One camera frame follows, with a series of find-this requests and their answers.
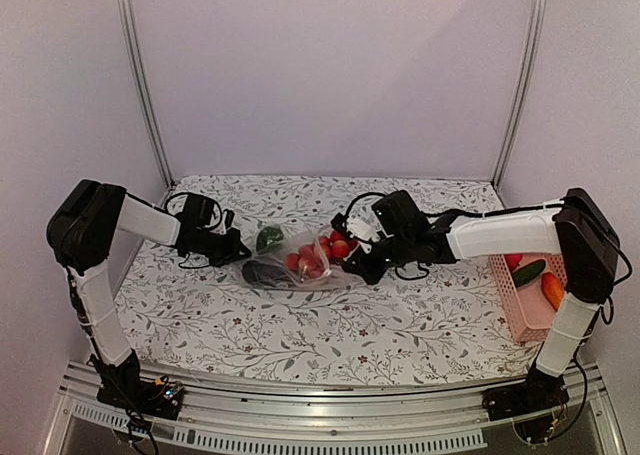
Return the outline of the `dark purple fake eggplant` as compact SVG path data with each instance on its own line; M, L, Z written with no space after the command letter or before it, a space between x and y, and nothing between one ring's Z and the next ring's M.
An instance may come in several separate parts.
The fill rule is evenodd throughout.
M295 280L290 272L279 265L249 260L242 265L242 279L250 286L261 289L290 289Z

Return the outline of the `green fake pepper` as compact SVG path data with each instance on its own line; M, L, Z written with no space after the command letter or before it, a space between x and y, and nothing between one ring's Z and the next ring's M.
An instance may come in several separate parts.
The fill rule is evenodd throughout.
M273 249L285 239L284 232L279 225L264 226L256 237L256 251L263 253Z

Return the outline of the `clear zip top bag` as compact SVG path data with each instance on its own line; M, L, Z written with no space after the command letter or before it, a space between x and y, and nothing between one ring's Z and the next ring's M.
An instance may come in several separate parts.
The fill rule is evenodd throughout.
M239 279L255 289L319 291L353 288L363 281L340 265L349 249L334 249L332 229L293 233L267 225L255 236L253 255L237 265Z

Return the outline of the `fake lychee bunch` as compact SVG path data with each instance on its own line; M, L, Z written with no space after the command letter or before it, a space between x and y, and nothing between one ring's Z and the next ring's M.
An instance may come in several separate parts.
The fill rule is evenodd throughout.
M304 233L292 243L293 248L283 258L284 266L304 282L329 277L358 247L355 240L348 240L335 230Z

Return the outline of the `green fake cucumber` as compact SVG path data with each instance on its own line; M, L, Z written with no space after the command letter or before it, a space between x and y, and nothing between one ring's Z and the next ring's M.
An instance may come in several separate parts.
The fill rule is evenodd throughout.
M524 287L540 277L546 269L546 261L538 259L518 268L512 273L512 280L516 289Z

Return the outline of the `red yellow fake mango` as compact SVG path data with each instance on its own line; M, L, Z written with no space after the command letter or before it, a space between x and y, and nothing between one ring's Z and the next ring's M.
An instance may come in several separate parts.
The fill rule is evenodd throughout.
M561 281L553 273L544 272L541 276L541 290L554 310L558 311L565 294Z

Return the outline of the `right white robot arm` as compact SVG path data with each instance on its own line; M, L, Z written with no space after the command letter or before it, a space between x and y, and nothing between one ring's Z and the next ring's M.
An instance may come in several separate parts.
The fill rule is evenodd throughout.
M455 264L488 256L559 256L566 276L565 294L550 332L517 390L517 402L537 411L556 392L597 310L622 282L619 264L629 262L615 230L589 194L572 188L566 195L536 206L473 213L449 209L421 211L405 190L377 194L371 211L375 225L349 212L331 226L359 246L342 262L343 270L375 285L390 269Z

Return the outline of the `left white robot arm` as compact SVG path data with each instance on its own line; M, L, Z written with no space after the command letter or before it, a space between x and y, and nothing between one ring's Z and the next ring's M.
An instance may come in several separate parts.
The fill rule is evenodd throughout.
M128 409L148 401L139 361L121 327L110 285L108 259L117 232L172 248L186 258L201 255L212 267L247 259L251 251L233 226L234 212L212 198L179 195L176 214L118 185L82 180L54 213L46 239L66 273L72 306L87 334L93 364L104 386Z

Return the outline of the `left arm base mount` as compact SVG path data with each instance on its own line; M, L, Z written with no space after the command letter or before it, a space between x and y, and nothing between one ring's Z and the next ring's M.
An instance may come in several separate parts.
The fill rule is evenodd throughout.
M177 420L184 398L184 385L162 376L155 381L137 374L101 374L97 400L135 415Z

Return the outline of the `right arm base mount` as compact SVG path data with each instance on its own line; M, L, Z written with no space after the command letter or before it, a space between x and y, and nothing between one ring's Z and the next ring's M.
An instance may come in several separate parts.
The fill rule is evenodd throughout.
M491 421L519 418L516 435L537 445L548 442L566 415L569 394L562 376L554 378L534 370L512 385L485 390L482 406Z

